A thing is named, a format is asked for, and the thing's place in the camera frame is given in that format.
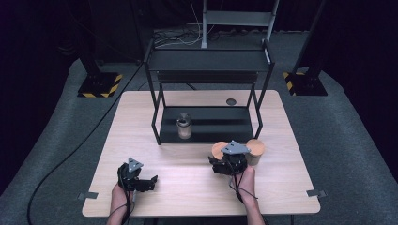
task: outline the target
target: shelf top tier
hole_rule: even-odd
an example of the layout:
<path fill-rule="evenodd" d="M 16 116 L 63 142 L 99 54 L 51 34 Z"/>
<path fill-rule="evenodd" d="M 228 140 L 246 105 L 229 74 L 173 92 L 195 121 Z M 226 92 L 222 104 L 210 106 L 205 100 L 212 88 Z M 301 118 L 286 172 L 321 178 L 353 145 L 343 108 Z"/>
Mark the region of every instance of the shelf top tier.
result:
<path fill-rule="evenodd" d="M 154 50 L 150 71 L 268 72 L 264 50 Z"/>

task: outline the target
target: shelf bottom tier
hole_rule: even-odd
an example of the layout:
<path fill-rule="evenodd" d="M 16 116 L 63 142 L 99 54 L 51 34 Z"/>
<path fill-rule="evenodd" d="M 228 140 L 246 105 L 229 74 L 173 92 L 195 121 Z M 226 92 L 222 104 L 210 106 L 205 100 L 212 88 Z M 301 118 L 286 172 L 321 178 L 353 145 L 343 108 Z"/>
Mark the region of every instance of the shelf bottom tier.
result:
<path fill-rule="evenodd" d="M 191 137 L 178 136 L 176 120 L 181 113 L 191 116 Z M 246 143 L 253 138 L 246 107 L 166 107 L 161 121 L 161 143 Z"/>

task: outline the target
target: gray carpet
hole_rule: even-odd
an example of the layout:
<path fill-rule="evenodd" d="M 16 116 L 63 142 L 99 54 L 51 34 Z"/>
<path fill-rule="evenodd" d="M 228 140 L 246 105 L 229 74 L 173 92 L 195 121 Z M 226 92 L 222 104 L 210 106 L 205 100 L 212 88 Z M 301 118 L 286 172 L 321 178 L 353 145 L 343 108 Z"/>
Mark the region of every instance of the gray carpet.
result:
<path fill-rule="evenodd" d="M 221 37 L 209 41 L 208 47 L 247 48 L 258 45 L 264 35 Z M 319 200 L 319 213 L 295 216 L 295 224 L 396 224 L 398 185 L 342 87 L 329 75 L 321 73 L 320 79 L 329 93 L 327 97 L 291 97 L 288 94 L 283 72 L 295 65 L 306 37 L 306 34 L 278 33 L 270 40 L 276 67 L 268 89 L 277 90 L 281 95 L 314 187 L 328 193 L 328 197 Z M 89 189 L 117 104 L 103 120 L 102 116 L 125 87 L 125 90 L 148 90 L 142 68 L 127 85 L 137 68 L 134 64 L 104 65 L 100 68 L 102 71 L 123 74 L 115 95 L 83 98 L 76 96 L 86 75 L 84 67 L 80 61 L 72 65 L 51 121 L 0 197 L 0 224 L 27 223 L 27 205 L 35 186 L 86 139 L 98 122 L 99 126 L 84 144 L 42 184 L 30 212 L 34 224 L 105 223 L 104 217 L 84 217 L 84 202 L 77 196 Z M 212 85 L 195 87 L 214 88 Z M 165 89 L 190 88 L 167 85 Z M 270 224 L 290 223 L 290 216 L 266 216 L 266 219 Z M 241 224 L 242 221 L 244 217 L 169 217 L 161 218 L 158 224 Z M 142 223 L 141 218 L 130 220 L 130 224 Z"/>

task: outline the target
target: yellow and black hazard tape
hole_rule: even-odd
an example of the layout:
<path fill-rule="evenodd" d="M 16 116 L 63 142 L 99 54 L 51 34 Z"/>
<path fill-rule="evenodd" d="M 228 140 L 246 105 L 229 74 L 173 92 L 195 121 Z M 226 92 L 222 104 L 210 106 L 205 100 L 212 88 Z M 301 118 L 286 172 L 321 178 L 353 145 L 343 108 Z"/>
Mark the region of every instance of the yellow and black hazard tape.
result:
<path fill-rule="evenodd" d="M 84 93 L 79 93 L 78 97 L 85 97 L 85 98 L 108 98 L 112 97 L 115 94 L 115 91 L 117 90 L 117 87 L 119 86 L 120 80 L 122 79 L 123 75 L 119 74 L 115 78 L 115 82 L 110 88 L 109 92 L 101 92 L 101 93 L 95 93 L 95 92 L 84 92 Z"/>
<path fill-rule="evenodd" d="M 296 73 L 295 75 L 305 75 L 304 73 Z M 292 82 L 292 74 L 288 73 L 288 72 L 284 72 L 283 73 L 284 76 L 284 80 L 286 81 L 286 85 L 287 85 L 287 90 L 289 91 L 291 96 L 296 96 L 297 93 L 295 91 L 295 86 Z"/>

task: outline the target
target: table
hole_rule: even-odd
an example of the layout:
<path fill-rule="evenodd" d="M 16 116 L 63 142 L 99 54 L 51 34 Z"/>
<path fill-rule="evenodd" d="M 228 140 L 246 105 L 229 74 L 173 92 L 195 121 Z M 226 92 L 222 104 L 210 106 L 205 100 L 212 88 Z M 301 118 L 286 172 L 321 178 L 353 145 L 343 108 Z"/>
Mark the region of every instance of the table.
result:
<path fill-rule="evenodd" d="M 245 105 L 248 92 L 165 91 L 164 95 L 169 105 L 220 105 L 226 104 L 228 98 L 234 98 L 237 105 Z M 250 109 L 250 112 L 255 130 L 255 111 Z M 320 210 L 319 201 L 316 196 L 307 196 L 306 190 L 314 187 L 276 91 L 266 92 L 260 112 L 264 126 L 259 140 L 267 148 L 255 166 L 255 191 L 261 213 L 317 213 Z M 153 191 L 138 193 L 133 217 L 245 215 L 243 204 L 237 200 L 234 190 L 228 187 L 229 177 L 214 173 L 208 163 L 207 156 L 211 156 L 212 144 L 158 145 L 150 126 L 152 117 L 153 102 L 150 92 L 131 91 L 123 94 L 89 189 L 99 195 L 97 199 L 85 200 L 83 214 L 86 217 L 109 215 L 111 191 L 117 182 L 117 168 L 128 157 L 132 157 L 144 164 L 140 179 L 159 176 Z"/>

